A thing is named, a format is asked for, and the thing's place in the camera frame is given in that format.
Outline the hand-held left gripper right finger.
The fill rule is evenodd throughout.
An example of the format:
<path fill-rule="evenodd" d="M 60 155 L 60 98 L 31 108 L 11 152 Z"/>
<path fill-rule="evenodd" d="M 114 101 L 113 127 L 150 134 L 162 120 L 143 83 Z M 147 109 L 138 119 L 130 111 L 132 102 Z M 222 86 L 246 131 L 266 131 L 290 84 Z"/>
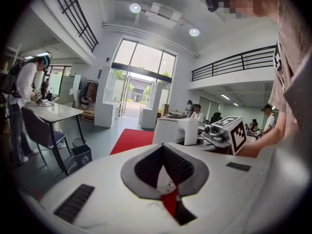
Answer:
<path fill-rule="evenodd" d="M 160 234 L 255 234 L 250 214 L 264 185 L 272 150 L 254 157 L 200 151 L 176 143 L 163 143 L 165 151 L 177 149 L 203 161 L 209 176 L 198 193 L 182 197 L 183 206 L 196 218 Z"/>

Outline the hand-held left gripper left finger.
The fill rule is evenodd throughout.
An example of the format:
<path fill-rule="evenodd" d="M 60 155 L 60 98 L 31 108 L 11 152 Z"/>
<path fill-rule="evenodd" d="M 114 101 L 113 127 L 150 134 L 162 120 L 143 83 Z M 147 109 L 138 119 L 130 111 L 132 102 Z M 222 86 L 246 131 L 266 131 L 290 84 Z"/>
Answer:
<path fill-rule="evenodd" d="M 168 234 L 180 225 L 158 200 L 133 194 L 121 179 L 123 164 L 156 145 L 96 159 L 54 185 L 40 202 L 25 195 L 37 219 L 58 234 Z M 72 224 L 54 214 L 81 184 L 93 186 L 91 196 Z"/>

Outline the red cloth covered table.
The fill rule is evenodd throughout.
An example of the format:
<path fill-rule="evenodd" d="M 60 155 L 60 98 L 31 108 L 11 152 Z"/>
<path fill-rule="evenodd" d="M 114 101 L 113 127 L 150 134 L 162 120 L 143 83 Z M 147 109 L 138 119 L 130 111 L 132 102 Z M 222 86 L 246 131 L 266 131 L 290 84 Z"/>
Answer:
<path fill-rule="evenodd" d="M 110 155 L 119 154 L 131 149 L 151 145 L 154 138 L 154 132 L 140 131 L 133 129 L 124 129 L 114 145 Z M 176 214 L 176 196 L 177 190 L 168 195 L 163 195 L 161 201 L 171 216 Z"/>

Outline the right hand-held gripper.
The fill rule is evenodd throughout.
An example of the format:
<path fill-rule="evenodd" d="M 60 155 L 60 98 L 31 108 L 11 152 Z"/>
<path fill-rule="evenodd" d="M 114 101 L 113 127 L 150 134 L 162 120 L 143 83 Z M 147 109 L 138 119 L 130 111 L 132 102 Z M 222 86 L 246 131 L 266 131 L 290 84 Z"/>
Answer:
<path fill-rule="evenodd" d="M 243 117 L 228 116 L 206 125 L 197 139 L 199 150 L 236 155 L 247 140 Z"/>

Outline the tall glass entrance door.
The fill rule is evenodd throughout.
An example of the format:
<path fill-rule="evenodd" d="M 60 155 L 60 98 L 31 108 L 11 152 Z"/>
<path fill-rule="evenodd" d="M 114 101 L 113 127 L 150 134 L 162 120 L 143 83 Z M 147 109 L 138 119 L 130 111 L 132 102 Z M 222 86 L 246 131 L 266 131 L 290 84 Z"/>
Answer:
<path fill-rule="evenodd" d="M 113 100 L 121 102 L 122 115 L 139 117 L 152 97 L 151 87 L 163 85 L 158 108 L 168 103 L 176 56 L 144 44 L 122 39 L 112 69 L 117 75 Z"/>

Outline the black curved balcony railing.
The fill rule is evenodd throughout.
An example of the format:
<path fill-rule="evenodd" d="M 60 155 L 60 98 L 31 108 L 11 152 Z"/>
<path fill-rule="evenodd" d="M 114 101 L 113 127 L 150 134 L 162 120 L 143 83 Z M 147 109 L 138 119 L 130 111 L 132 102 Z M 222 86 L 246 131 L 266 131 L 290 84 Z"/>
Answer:
<path fill-rule="evenodd" d="M 69 20 L 78 37 L 93 52 L 98 45 L 98 40 L 83 13 L 78 0 L 54 0 L 61 13 Z"/>

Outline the grey table with black legs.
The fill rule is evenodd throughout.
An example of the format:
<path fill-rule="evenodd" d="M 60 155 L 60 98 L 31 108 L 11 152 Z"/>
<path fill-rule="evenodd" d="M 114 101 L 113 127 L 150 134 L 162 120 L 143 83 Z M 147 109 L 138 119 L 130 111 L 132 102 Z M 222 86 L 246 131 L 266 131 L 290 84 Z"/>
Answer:
<path fill-rule="evenodd" d="M 58 104 L 58 103 L 56 103 L 54 106 L 52 105 L 42 106 L 34 102 L 29 102 L 24 107 L 31 109 L 36 116 L 41 118 L 43 121 L 47 122 L 50 128 L 53 128 L 53 124 L 57 122 L 74 117 L 78 125 L 80 138 L 85 139 L 83 132 L 82 132 L 82 128 L 81 128 L 80 119 L 79 119 L 79 114 L 82 113 L 82 110 L 72 108 L 69 106 L 65 106 L 62 104 Z M 65 167 L 65 164 L 61 165 L 60 169 L 66 175 L 69 175 L 69 170 L 67 170 L 67 168 Z"/>

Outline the white shelf cabinet with drawers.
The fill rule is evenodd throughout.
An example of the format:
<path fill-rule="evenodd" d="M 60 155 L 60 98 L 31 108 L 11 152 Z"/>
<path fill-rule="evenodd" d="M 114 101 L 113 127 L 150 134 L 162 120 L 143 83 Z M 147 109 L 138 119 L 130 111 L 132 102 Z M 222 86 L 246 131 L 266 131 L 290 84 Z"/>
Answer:
<path fill-rule="evenodd" d="M 96 126 L 111 128 L 119 117 L 120 102 L 113 97 L 116 80 L 117 75 L 111 67 L 101 69 L 95 103 Z"/>

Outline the black straight mezzanine railing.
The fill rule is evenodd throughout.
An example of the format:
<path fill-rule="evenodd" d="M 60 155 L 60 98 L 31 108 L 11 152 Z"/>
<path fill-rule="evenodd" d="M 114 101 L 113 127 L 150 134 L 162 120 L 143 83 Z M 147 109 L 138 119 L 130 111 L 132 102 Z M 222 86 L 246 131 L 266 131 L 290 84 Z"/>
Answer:
<path fill-rule="evenodd" d="M 235 54 L 192 71 L 192 82 L 223 74 L 273 66 L 275 45 Z"/>

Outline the person's pink-brown shirt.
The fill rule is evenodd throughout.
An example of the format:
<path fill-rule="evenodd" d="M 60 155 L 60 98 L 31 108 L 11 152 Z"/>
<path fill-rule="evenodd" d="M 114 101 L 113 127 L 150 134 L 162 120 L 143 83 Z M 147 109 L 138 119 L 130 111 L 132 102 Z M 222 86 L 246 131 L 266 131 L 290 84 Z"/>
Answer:
<path fill-rule="evenodd" d="M 269 104 L 285 115 L 285 134 L 298 129 L 284 93 L 312 46 L 309 24 L 290 0 L 278 1 L 278 39 L 273 56 L 275 76 Z"/>

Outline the white plastic part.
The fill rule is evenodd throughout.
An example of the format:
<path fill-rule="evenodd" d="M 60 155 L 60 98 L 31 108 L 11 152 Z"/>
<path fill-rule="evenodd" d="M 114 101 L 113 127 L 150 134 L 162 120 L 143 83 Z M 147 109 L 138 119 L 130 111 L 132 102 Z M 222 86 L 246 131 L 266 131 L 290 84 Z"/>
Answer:
<path fill-rule="evenodd" d="M 156 189 L 161 195 L 168 195 L 176 189 L 176 185 L 168 175 L 164 166 L 161 167 L 159 172 Z"/>

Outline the wooden pallets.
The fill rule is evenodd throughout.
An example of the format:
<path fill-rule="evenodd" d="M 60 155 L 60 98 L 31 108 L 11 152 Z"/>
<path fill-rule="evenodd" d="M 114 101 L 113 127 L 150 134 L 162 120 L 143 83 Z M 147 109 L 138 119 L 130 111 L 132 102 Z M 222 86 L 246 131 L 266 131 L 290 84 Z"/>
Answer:
<path fill-rule="evenodd" d="M 95 112 L 94 112 L 94 110 L 92 110 L 92 109 L 83 109 L 83 108 L 79 108 L 79 109 L 82 110 L 82 113 L 79 114 L 79 118 L 81 118 L 83 120 L 94 122 L 94 120 L 95 120 Z"/>

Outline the white ceiling air conditioner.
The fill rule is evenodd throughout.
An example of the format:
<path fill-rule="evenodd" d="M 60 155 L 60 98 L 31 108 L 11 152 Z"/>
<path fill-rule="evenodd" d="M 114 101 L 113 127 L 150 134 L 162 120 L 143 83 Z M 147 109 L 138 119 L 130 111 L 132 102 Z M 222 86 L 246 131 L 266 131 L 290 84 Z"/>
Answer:
<path fill-rule="evenodd" d="M 173 29 L 182 14 L 171 7 L 153 2 L 151 8 L 145 11 L 148 21 L 154 22 L 169 29 Z"/>

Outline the clothes rack with garments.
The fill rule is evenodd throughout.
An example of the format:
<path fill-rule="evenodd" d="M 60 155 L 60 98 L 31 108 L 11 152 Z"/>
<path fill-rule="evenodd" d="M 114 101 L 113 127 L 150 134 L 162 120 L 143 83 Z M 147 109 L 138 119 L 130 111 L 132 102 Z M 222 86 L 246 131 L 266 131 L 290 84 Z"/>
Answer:
<path fill-rule="evenodd" d="M 89 102 L 95 103 L 97 97 L 98 82 L 87 80 L 82 90 L 81 103 L 87 105 Z"/>

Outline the large side window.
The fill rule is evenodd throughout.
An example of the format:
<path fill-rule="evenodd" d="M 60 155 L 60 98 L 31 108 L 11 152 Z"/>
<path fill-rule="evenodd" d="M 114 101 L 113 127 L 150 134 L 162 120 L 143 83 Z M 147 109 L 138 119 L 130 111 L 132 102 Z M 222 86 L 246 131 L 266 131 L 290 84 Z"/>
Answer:
<path fill-rule="evenodd" d="M 44 75 L 44 81 L 48 79 L 48 90 L 55 95 L 59 94 L 61 82 L 64 76 L 70 76 L 71 66 L 49 66 Z"/>

